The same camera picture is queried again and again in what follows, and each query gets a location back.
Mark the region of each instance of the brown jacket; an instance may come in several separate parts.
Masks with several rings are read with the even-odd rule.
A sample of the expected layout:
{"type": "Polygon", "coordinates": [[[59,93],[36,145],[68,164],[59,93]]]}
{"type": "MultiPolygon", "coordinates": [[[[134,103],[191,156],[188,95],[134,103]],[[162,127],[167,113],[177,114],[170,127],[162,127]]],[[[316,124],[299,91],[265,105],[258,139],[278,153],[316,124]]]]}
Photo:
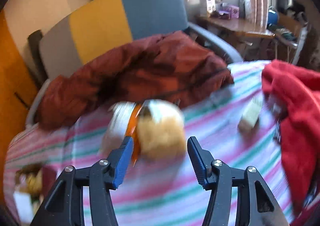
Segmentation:
{"type": "Polygon", "coordinates": [[[184,108],[233,83],[225,62],[181,31],[111,49],[70,78],[53,80],[38,108],[40,126],[71,126],[103,101],[158,98],[184,108]]]}

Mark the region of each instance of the blue gripper pad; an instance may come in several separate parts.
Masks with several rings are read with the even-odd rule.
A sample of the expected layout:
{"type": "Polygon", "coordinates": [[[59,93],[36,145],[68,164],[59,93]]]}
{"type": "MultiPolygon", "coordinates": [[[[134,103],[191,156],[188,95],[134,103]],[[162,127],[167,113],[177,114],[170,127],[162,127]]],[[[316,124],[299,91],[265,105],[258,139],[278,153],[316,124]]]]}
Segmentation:
{"type": "Polygon", "coordinates": [[[208,176],[211,176],[211,162],[214,158],[209,151],[201,148],[196,137],[188,139],[187,149],[198,183],[205,188],[212,182],[212,179],[208,180],[208,176]]]}
{"type": "Polygon", "coordinates": [[[122,150],[122,155],[115,168],[115,177],[112,181],[113,187],[116,189],[123,183],[124,176],[127,172],[133,152],[133,139],[131,137],[125,137],[119,150],[122,150]]]}

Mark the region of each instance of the metal screw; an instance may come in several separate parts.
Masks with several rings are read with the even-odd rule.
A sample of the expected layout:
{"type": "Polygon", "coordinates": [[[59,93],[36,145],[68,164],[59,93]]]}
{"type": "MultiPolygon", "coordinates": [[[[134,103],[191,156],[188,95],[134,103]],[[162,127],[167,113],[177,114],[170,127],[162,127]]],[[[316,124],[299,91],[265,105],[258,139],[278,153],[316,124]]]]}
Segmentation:
{"type": "Polygon", "coordinates": [[[109,161],[106,160],[106,159],[101,159],[101,160],[99,161],[99,164],[100,164],[101,166],[106,166],[106,165],[109,164],[109,161]]]}
{"type": "Polygon", "coordinates": [[[248,167],[249,172],[255,173],[257,169],[255,167],[248,167]]]}
{"type": "Polygon", "coordinates": [[[73,166],[67,166],[65,167],[64,171],[71,172],[73,170],[73,166]]]}
{"type": "Polygon", "coordinates": [[[219,160],[219,159],[216,159],[216,160],[213,161],[213,164],[214,164],[216,167],[220,167],[220,166],[222,166],[222,161],[219,160]]]}

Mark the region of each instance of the striped bedsheet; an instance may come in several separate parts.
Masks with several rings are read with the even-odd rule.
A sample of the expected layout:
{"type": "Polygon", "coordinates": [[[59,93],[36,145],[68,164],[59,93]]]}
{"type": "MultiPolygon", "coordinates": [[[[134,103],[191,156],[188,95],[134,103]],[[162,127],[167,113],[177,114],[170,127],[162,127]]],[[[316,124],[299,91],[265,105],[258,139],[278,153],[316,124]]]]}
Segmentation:
{"type": "MultiPolygon", "coordinates": [[[[275,121],[266,104],[259,129],[250,138],[237,131],[243,108],[253,96],[263,98],[261,71],[268,61],[229,65],[235,84],[214,92],[208,99],[183,110],[186,138],[196,136],[204,149],[229,166],[245,169],[255,166],[266,180],[287,220],[293,220],[288,183],[281,165],[280,147],[273,141],[275,121]]],[[[12,140],[4,170],[5,201],[17,218],[13,201],[14,175],[24,165],[44,162],[58,174],[67,165],[91,166],[102,158],[101,139],[111,119],[107,106],[81,117],[68,129],[47,133],[37,125],[12,140]]],[[[232,192],[229,225],[236,216],[236,189],[232,192]]],[[[201,225],[210,192],[198,185],[188,155],[174,161],[139,160],[129,167],[124,183],[111,197],[120,226],[201,225]]],[[[89,191],[84,189],[86,225],[92,225],[89,191]]]]}

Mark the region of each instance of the wooden table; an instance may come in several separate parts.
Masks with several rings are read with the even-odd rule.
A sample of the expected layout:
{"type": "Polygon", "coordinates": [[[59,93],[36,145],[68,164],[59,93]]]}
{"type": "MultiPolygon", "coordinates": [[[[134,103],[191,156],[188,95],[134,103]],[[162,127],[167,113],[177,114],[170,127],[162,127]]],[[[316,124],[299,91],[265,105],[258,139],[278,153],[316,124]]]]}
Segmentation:
{"type": "Polygon", "coordinates": [[[275,34],[245,19],[222,20],[218,18],[198,17],[201,26],[212,25],[218,29],[232,32],[237,37],[273,39],[275,34]]]}

